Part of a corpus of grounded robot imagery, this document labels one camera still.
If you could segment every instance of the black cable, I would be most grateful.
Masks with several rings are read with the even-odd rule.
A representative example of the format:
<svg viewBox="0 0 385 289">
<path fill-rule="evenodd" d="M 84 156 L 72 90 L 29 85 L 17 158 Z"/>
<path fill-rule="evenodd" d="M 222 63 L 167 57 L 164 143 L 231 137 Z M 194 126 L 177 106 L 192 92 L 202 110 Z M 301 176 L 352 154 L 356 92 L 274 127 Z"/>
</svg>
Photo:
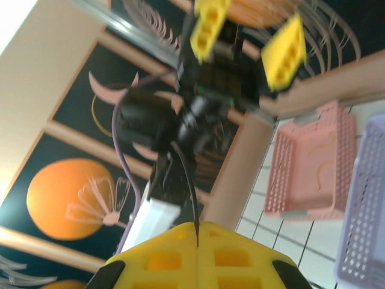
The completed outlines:
<svg viewBox="0 0 385 289">
<path fill-rule="evenodd" d="M 183 169 L 184 169 L 185 174 L 186 174 L 188 189 L 190 191 L 191 200 L 192 200 L 192 211 L 194 212 L 194 226 L 195 226 L 195 232 L 197 234 L 197 246 L 199 246 L 198 200 L 197 200 L 197 193 L 195 192 L 193 175 L 190 171 L 189 165 L 188 165 L 187 160 L 185 158 L 185 154 L 182 152 L 179 145 L 175 141 L 172 141 L 171 146 L 173 147 L 174 151 L 178 154 L 180 161 L 182 162 Z"/>
<path fill-rule="evenodd" d="M 175 70 L 174 69 L 169 69 L 165 72 L 162 72 L 162 73 L 159 73 L 157 75 L 147 75 L 145 76 L 144 78 L 142 78 L 141 80 L 139 80 L 138 82 L 138 85 L 137 87 L 142 87 L 142 86 L 145 86 L 145 85 L 149 85 L 155 81 L 159 81 L 162 77 L 165 77 L 165 76 L 168 76 L 172 73 L 175 73 Z M 140 192 L 140 188 L 136 182 L 136 177 L 134 176 L 134 174 L 131 172 L 131 169 L 129 168 L 127 162 L 126 162 L 126 159 L 124 158 L 124 153 L 120 147 L 120 143 L 119 143 L 119 139 L 118 139 L 118 136 L 117 136 L 117 119 L 118 119 L 118 116 L 119 116 L 119 113 L 120 113 L 120 109 L 121 109 L 121 106 L 122 106 L 122 102 L 123 102 L 123 99 L 124 97 L 122 97 L 118 103 L 115 105 L 114 107 L 114 111 L 112 112 L 112 140 L 114 142 L 114 147 L 115 147 L 115 150 L 116 150 L 116 154 L 118 155 L 119 157 L 119 161 L 120 161 L 120 164 L 122 165 L 122 168 L 131 184 L 131 187 L 133 188 L 134 190 L 134 193 L 135 193 L 135 205 L 134 205 L 134 210 L 132 211 L 131 215 L 130 215 L 130 219 L 129 219 L 129 222 L 127 224 L 127 227 L 125 229 L 125 231 L 123 232 L 123 235 L 120 239 L 120 242 L 117 246 L 117 250 L 115 253 L 120 253 L 123 249 L 123 245 L 127 239 L 127 236 L 128 236 L 128 233 L 129 231 L 131 230 L 131 227 L 132 227 L 132 224 L 134 223 L 134 220 L 135 220 L 135 217 L 136 215 L 138 214 L 139 212 L 139 207 L 141 205 L 141 192 Z"/>
</svg>

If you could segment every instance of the dark wall mural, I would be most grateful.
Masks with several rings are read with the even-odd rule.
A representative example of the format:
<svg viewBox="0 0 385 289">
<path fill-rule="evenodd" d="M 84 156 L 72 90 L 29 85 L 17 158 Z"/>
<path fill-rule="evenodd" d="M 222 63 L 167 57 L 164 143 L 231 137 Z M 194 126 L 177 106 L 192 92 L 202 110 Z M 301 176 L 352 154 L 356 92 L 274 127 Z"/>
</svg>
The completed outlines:
<svg viewBox="0 0 385 289">
<path fill-rule="evenodd" d="M 147 181 L 137 180 L 143 190 Z M 121 168 L 43 134 L 0 207 L 0 226 L 108 259 L 134 202 Z"/>
<path fill-rule="evenodd" d="M 83 289 L 92 277 L 69 266 L 0 246 L 0 287 L 4 289 Z"/>
<path fill-rule="evenodd" d="M 52 120 L 113 148 L 110 127 L 114 105 L 121 97 L 119 91 L 136 85 L 141 78 L 148 76 L 146 70 L 150 70 L 149 65 L 143 61 L 143 65 L 138 67 L 98 43 Z M 172 102 L 180 101 L 173 87 L 162 81 L 154 82 L 146 89 Z M 237 129 L 234 123 L 221 125 L 212 141 L 197 155 L 196 181 L 199 189 L 207 193 L 211 191 Z M 122 143 L 122 148 L 124 153 L 134 158 L 133 161 L 139 163 L 152 165 L 156 159 L 156 154 L 137 144 Z"/>
<path fill-rule="evenodd" d="M 187 2 L 111 0 L 111 9 L 140 27 L 146 26 L 164 43 L 174 45 L 168 41 L 169 34 L 157 31 L 164 29 L 180 35 L 185 11 L 178 6 Z M 262 48 L 295 10 L 302 16 L 307 43 L 307 63 L 299 71 L 300 78 L 314 77 L 385 48 L 381 29 L 385 26 L 383 0 L 236 0 L 229 15 L 244 25 L 244 37 L 256 48 Z"/>
</svg>

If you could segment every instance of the purple plastic basket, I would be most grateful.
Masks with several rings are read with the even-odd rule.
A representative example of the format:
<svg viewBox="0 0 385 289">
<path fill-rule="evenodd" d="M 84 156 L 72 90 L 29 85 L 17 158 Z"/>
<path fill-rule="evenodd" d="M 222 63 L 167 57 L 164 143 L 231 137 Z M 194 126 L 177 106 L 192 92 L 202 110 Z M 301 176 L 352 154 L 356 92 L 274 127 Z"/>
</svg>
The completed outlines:
<svg viewBox="0 0 385 289">
<path fill-rule="evenodd" d="M 385 114 L 362 136 L 334 272 L 342 288 L 385 289 Z"/>
</svg>

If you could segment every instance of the white plastic part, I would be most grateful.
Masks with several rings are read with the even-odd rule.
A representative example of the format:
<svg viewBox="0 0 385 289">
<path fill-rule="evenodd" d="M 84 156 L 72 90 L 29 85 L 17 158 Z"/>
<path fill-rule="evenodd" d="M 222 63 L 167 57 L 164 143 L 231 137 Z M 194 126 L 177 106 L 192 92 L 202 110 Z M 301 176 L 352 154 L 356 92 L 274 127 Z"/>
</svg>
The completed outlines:
<svg viewBox="0 0 385 289">
<path fill-rule="evenodd" d="M 181 207 L 154 198 L 147 200 L 145 196 L 146 190 L 122 252 L 167 231 L 179 217 Z"/>
</svg>

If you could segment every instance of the plastic basket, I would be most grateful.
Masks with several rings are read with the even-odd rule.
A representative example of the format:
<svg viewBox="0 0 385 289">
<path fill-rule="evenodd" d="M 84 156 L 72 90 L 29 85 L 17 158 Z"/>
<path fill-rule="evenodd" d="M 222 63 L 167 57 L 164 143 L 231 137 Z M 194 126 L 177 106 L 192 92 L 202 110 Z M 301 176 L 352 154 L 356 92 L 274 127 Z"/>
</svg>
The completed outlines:
<svg viewBox="0 0 385 289">
<path fill-rule="evenodd" d="M 385 114 L 371 117 L 354 164 L 334 272 L 344 288 L 385 289 Z"/>
<path fill-rule="evenodd" d="M 307 125 L 279 128 L 265 214 L 285 219 L 341 219 L 354 159 L 356 122 L 338 102 L 317 110 Z"/>
</svg>

